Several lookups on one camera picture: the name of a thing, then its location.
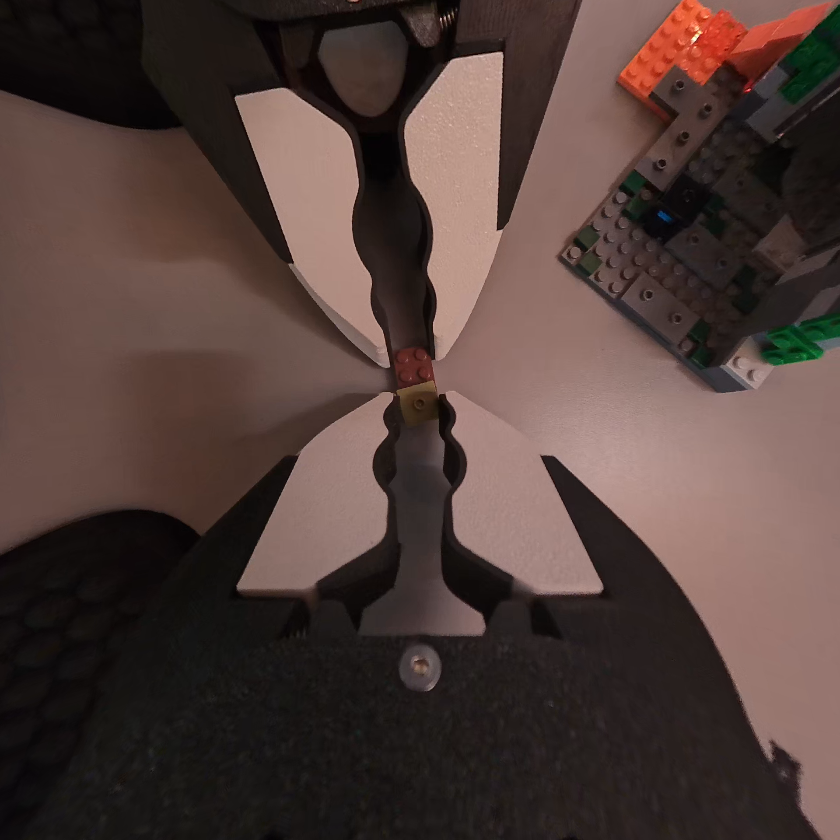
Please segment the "olive square brick plate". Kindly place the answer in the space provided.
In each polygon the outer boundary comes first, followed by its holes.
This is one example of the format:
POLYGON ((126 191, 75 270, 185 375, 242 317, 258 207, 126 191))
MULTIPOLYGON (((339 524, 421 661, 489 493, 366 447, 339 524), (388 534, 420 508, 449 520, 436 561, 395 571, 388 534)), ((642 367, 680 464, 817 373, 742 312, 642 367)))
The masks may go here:
POLYGON ((398 389, 395 394, 408 427, 438 420, 438 391, 434 381, 409 385, 398 389))

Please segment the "brown square brick plate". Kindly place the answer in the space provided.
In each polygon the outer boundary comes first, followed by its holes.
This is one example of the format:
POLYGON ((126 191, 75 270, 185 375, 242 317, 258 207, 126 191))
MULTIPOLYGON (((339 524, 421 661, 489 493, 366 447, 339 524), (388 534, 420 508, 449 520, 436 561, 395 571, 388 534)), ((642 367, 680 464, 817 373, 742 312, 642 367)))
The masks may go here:
POLYGON ((423 346, 409 346, 396 350, 392 367, 397 391, 415 385, 435 383, 434 361, 423 346))

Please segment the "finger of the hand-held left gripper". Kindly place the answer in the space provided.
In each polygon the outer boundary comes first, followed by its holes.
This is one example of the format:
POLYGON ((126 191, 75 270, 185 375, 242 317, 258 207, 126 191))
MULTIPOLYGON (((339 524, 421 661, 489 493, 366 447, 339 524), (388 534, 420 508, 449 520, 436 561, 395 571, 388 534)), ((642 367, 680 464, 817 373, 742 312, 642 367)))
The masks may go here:
POLYGON ((421 202, 423 258, 434 293, 430 333, 443 359, 462 333, 497 254, 501 51, 453 58, 415 93, 402 116, 403 160, 421 202))
POLYGON ((354 237, 363 182, 352 126, 287 87, 241 93, 239 117, 287 241, 292 273, 342 335, 382 368, 390 364, 354 237))

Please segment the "light grey desk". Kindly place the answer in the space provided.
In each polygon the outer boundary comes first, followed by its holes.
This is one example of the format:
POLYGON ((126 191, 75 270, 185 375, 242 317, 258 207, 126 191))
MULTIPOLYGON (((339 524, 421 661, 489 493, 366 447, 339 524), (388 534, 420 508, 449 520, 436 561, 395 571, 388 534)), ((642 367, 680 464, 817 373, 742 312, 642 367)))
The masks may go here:
MULTIPOLYGON (((709 391, 557 260, 656 134, 616 76, 675 2, 583 2, 496 261, 438 381, 657 554, 838 838, 838 353, 709 391)), ((2 550, 151 509, 207 530, 388 387, 181 129, 2 94, 2 550)))

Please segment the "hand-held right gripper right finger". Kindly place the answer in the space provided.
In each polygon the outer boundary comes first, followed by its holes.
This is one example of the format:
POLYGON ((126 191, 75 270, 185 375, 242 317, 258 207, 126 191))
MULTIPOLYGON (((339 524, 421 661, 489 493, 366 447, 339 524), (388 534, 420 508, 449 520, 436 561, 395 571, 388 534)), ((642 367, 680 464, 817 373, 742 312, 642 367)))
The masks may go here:
POLYGON ((603 594, 604 584, 539 448, 456 391, 440 397, 442 572, 483 617, 499 604, 603 594))

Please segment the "toy brick building model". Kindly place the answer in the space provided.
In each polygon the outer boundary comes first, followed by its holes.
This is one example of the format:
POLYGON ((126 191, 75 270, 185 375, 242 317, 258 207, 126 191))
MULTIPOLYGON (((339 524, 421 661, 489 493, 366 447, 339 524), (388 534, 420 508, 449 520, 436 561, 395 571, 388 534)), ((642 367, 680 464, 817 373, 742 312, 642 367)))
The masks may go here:
POLYGON ((680 2, 617 82, 665 130, 560 260, 719 393, 838 350, 838 2, 680 2))

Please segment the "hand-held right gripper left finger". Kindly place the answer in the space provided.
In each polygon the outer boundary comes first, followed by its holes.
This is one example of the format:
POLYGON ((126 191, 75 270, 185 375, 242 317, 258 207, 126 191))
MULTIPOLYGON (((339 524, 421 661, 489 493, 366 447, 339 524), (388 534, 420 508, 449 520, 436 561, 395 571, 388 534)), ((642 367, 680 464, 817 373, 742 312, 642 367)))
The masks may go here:
POLYGON ((361 623, 389 592, 400 563, 396 441, 401 412, 382 392, 301 450, 237 582, 249 598, 343 604, 361 623))

